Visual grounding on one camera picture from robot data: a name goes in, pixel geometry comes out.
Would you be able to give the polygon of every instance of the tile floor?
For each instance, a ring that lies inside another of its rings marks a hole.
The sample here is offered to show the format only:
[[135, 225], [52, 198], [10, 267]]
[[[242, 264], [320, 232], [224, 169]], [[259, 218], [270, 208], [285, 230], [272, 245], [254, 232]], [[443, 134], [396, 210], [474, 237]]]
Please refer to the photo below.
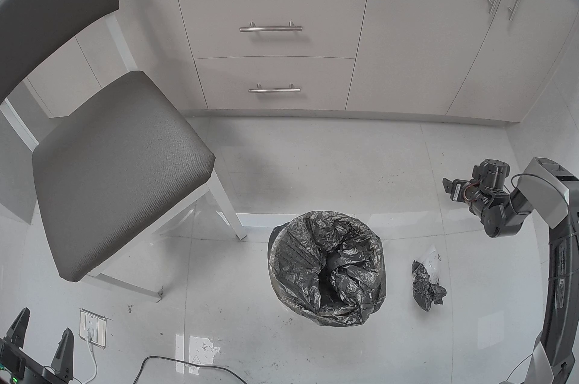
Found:
[[[58, 277], [42, 222], [0, 216], [0, 324], [32, 311], [25, 350], [50, 363], [62, 330], [78, 331], [79, 308], [109, 318], [96, 349], [99, 383], [129, 383], [149, 354], [227, 366], [250, 384], [495, 384], [527, 356], [542, 327], [543, 286], [533, 220], [517, 236], [490, 239], [451, 202], [442, 177], [469, 178], [486, 157], [518, 171], [502, 128], [305, 118], [194, 118], [242, 223], [229, 239], [213, 199], [143, 244], [107, 273], [149, 289], [157, 304]], [[383, 240], [387, 297], [366, 324], [321, 327], [285, 308], [267, 273], [271, 229], [313, 209], [366, 222]], [[444, 305], [422, 311], [410, 265], [431, 244], [441, 258]], [[92, 373], [75, 343], [75, 376]], [[524, 379], [526, 366], [513, 375]], [[140, 384], [234, 383], [219, 371], [151, 362]]]

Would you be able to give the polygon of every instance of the chair backrest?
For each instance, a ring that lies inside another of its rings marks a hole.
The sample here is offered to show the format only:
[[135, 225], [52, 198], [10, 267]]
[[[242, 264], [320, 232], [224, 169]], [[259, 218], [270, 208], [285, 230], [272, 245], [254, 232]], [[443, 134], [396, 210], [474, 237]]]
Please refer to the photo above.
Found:
[[0, 0], [0, 103], [42, 61], [119, 0]]

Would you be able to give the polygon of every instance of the beige cabinet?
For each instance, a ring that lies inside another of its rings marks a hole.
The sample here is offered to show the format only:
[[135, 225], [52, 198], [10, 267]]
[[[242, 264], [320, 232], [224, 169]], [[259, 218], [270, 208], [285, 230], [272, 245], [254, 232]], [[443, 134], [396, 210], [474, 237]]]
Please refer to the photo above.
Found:
[[579, 0], [501, 0], [485, 42], [448, 114], [523, 120], [539, 95], [537, 91], [559, 55], [578, 10]]
[[[345, 58], [197, 59], [209, 109], [344, 110], [354, 69]], [[294, 91], [256, 92], [286, 89]]]
[[49, 117], [64, 117], [101, 89], [72, 38], [34, 69], [26, 84]]
[[[178, 0], [119, 1], [118, 20], [137, 67], [177, 109], [206, 109]], [[102, 86], [126, 72], [104, 19], [77, 38]]]
[[489, 10], [487, 0], [368, 0], [347, 109], [445, 114]]
[[[366, 0], [179, 0], [195, 58], [355, 58]], [[293, 23], [301, 30], [240, 32]]]

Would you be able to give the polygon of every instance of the white chair frame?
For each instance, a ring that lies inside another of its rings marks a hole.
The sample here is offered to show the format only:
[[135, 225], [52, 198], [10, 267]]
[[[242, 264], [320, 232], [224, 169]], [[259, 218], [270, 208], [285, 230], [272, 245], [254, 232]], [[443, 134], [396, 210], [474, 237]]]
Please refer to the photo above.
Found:
[[[120, 53], [127, 71], [138, 70], [137, 64], [131, 54], [125, 36], [120, 29], [119, 22], [116, 19], [114, 12], [105, 16], [106, 26], [111, 33], [112, 39], [115, 42], [117, 50]], [[22, 141], [28, 146], [28, 148], [33, 151], [36, 146], [38, 146], [38, 141], [34, 138], [32, 132], [26, 127], [23, 120], [20, 118], [14, 107], [11, 105], [8, 99], [5, 99], [0, 104], [0, 112], [4, 114], [12, 128], [16, 131], [18, 136]], [[105, 275], [103, 271], [114, 263], [117, 259], [124, 256], [127, 252], [133, 249], [136, 245], [142, 242], [156, 241], [162, 238], [163, 226], [169, 222], [172, 218], [191, 207], [195, 201], [197, 201], [206, 192], [210, 191], [213, 197], [221, 207], [226, 220], [228, 221], [228, 229], [231, 231], [231, 236], [237, 236], [239, 239], [243, 239], [247, 236], [247, 233], [243, 229], [235, 210], [231, 204], [231, 201], [227, 197], [223, 185], [221, 185], [220, 179], [218, 178], [215, 170], [213, 170], [209, 180], [197, 188], [194, 192], [189, 194], [183, 200], [178, 202], [171, 210], [165, 213], [163, 216], [159, 217], [153, 224], [144, 229], [135, 238], [133, 238], [128, 244], [123, 246], [118, 250], [112, 257], [109, 257], [105, 262], [95, 267], [88, 274], [86, 274], [81, 281], [89, 283], [94, 286], [105, 288], [108, 290], [122, 291], [125, 293], [130, 293], [134, 296], [138, 296], [141, 299], [149, 301], [159, 301], [162, 297], [161, 292], [154, 292], [144, 289], [142, 287], [134, 286], [124, 281], [120, 281], [111, 276]]]

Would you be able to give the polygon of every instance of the outlet cover plate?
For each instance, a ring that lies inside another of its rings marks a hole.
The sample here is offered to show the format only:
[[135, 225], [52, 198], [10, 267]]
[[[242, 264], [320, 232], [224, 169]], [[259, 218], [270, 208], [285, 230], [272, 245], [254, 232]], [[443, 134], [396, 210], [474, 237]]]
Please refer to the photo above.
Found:
[[86, 331], [88, 328], [94, 330], [94, 336], [91, 342], [101, 348], [106, 345], [106, 318], [96, 315], [95, 313], [81, 309], [81, 323], [79, 326], [79, 335], [81, 339], [87, 340]]

